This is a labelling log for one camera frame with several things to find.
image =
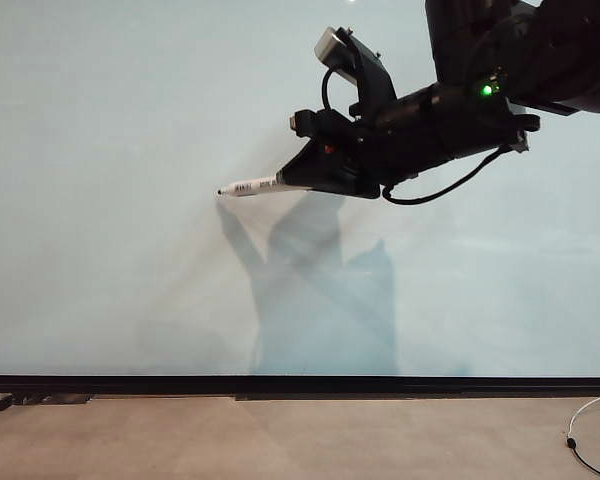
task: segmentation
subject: green led light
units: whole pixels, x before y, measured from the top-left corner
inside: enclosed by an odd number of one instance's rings
[[[485,85],[482,87],[482,90],[480,90],[480,95],[483,97],[490,97],[493,95],[493,87],[491,85]]]

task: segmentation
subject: gray floor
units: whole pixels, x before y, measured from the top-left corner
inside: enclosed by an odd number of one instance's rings
[[[588,479],[586,399],[96,399],[0,413],[0,479]],[[600,465],[600,406],[577,424]]]

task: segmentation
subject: cable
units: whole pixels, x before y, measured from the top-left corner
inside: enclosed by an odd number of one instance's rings
[[[325,73],[324,77],[322,77],[322,105],[324,106],[325,110],[331,110],[331,104],[329,103],[329,91],[328,91],[329,78],[331,78],[331,75],[333,75],[333,72],[335,72],[339,68],[340,68],[340,65],[335,65],[333,67],[329,67],[329,70],[327,70],[327,73]]]
[[[578,453],[578,450],[577,450],[578,444],[576,443],[576,440],[571,436],[571,432],[573,431],[573,424],[575,423],[576,418],[578,418],[582,414],[582,412],[584,412],[591,405],[593,405],[594,403],[598,403],[598,402],[600,402],[600,397],[596,398],[595,400],[591,400],[589,403],[580,407],[578,409],[578,411],[573,415],[573,417],[571,417],[571,421],[569,422],[569,431],[567,432],[567,447],[569,447],[571,449],[571,451],[573,452],[575,457],[580,461],[580,463],[582,463],[585,467],[590,469],[592,472],[595,472],[598,475],[600,475],[600,470],[595,468],[593,465],[590,465],[589,463],[587,463],[587,461],[580,456],[580,454]]]
[[[484,167],[489,165],[500,155],[510,152],[511,150],[513,150],[513,149],[509,145],[500,146],[500,148],[498,148],[495,152],[493,152],[489,156],[487,156],[480,163],[480,165],[478,165],[476,168],[474,168],[471,172],[469,172],[467,175],[462,177],[456,183],[448,186],[444,190],[440,190],[438,193],[434,193],[432,195],[427,195],[426,197],[421,197],[421,198],[397,199],[397,198],[391,197],[391,190],[393,190],[393,188],[395,187],[395,184],[394,184],[394,185],[387,185],[386,187],[384,187],[384,189],[382,190],[382,196],[384,197],[385,200],[388,200],[391,203],[395,203],[396,205],[421,205],[423,203],[430,202],[432,200],[435,200],[436,198],[440,198],[443,195],[446,195],[447,193],[451,192],[452,190],[455,190],[456,188],[458,188],[460,185],[468,182],[473,177],[475,177],[478,174],[478,172],[480,172],[480,170],[482,170]]]

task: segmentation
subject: black cable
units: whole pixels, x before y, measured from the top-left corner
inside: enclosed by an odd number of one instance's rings
[[[340,68],[339,65],[329,67],[329,70],[327,70],[327,73],[325,73],[324,77],[322,77],[322,105],[324,106],[325,110],[331,110],[331,104],[329,103],[329,91],[328,91],[329,78],[331,78],[331,75],[333,75],[333,72],[335,72],[339,68]]]
[[[592,472],[600,475],[600,470],[598,470],[593,465],[590,465],[589,463],[587,463],[587,461],[580,456],[580,454],[578,453],[578,450],[576,450],[576,441],[573,438],[567,439],[567,446],[571,449],[571,451],[573,452],[575,457],[580,461],[580,463],[582,463],[585,467],[587,467]]]
[[[480,163],[480,165],[478,165],[476,168],[474,168],[471,172],[469,172],[467,175],[465,175],[464,177],[462,177],[456,183],[454,183],[452,185],[449,185],[444,190],[440,190],[438,193],[434,193],[432,195],[427,195],[426,197],[421,197],[421,198],[397,199],[397,198],[392,198],[391,197],[391,190],[393,190],[393,188],[395,187],[395,185],[387,185],[382,190],[382,196],[385,198],[385,200],[388,200],[391,203],[395,203],[396,205],[421,205],[423,203],[430,202],[432,200],[435,200],[436,198],[440,198],[441,196],[446,195],[447,193],[449,193],[452,190],[455,190],[456,188],[458,188],[463,183],[468,182],[473,177],[475,177],[478,174],[478,172],[480,172],[480,170],[482,170],[484,167],[486,167],[487,165],[489,165],[491,162],[493,162],[500,155],[502,155],[504,153],[507,153],[507,152],[510,152],[511,150],[512,150],[512,148],[509,145],[502,145],[502,146],[500,146],[500,148],[498,148],[495,152],[493,152],[489,156],[487,156]]]

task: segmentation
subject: whiteboard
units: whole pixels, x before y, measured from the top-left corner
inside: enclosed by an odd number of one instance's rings
[[[215,196],[300,150],[329,25],[435,81],[424,2],[0,0],[0,374],[600,376],[600,116],[420,207]]]

